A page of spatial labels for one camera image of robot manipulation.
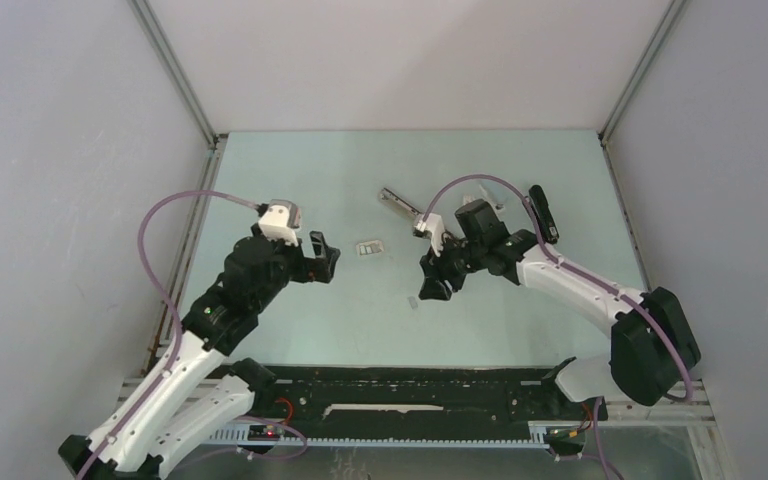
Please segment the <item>beige black long stapler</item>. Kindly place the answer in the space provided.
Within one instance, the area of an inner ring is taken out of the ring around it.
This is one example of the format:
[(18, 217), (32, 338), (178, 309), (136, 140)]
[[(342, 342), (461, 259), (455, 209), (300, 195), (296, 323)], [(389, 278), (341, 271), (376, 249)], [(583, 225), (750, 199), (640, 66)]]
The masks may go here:
[(389, 188), (382, 188), (378, 193), (378, 199), (383, 205), (405, 218), (411, 224), (415, 223), (416, 219), (423, 215), (421, 210)]

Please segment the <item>light blue stapler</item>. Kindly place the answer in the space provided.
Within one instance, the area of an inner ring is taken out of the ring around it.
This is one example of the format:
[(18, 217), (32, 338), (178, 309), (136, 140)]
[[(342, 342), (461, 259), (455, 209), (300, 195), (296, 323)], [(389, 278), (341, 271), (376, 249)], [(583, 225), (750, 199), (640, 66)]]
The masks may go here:
[(503, 212), (506, 208), (506, 198), (497, 192), (495, 187), (489, 186), (483, 182), (479, 183), (479, 190), (482, 198), (486, 200), (496, 212)]

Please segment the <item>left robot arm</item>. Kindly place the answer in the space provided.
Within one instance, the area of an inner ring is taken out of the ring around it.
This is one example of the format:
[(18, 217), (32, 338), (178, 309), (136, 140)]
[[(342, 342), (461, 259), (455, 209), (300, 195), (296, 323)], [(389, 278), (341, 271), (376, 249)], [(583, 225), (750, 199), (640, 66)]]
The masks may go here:
[(341, 256), (319, 231), (314, 255), (254, 228), (224, 260), (215, 282), (182, 321), (182, 332), (136, 390), (101, 426), (71, 435), (58, 454), (77, 479), (165, 479), (224, 424), (276, 403), (274, 374), (251, 358), (234, 363), (196, 403), (195, 388), (234, 352), (290, 283), (329, 283)]

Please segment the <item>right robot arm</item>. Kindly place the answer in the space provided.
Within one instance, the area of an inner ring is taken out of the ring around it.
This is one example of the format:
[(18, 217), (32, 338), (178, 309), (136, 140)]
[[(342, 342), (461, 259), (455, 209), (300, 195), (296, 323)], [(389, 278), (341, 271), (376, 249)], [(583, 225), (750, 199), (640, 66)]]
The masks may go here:
[(417, 216), (414, 234), (430, 242), (421, 258), (422, 300), (450, 300), (468, 275), (481, 271), (514, 285), (540, 291), (572, 307), (610, 343), (608, 353), (572, 358), (558, 365), (541, 392), (545, 411), (566, 418), (585, 400), (622, 394), (653, 406), (693, 397), (691, 369), (701, 354), (677, 296), (666, 288), (640, 291), (599, 276), (566, 259), (541, 235), (510, 232), (484, 200), (456, 212), (461, 236), (449, 233), (442, 218)]

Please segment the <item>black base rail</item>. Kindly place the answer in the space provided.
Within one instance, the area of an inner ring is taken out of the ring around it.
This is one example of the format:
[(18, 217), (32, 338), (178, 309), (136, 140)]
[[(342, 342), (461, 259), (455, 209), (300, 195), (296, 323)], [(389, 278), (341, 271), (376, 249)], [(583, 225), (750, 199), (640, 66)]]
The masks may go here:
[(310, 440), (525, 441), (540, 422), (608, 418), (568, 400), (549, 368), (270, 366), (252, 415), (287, 419)]

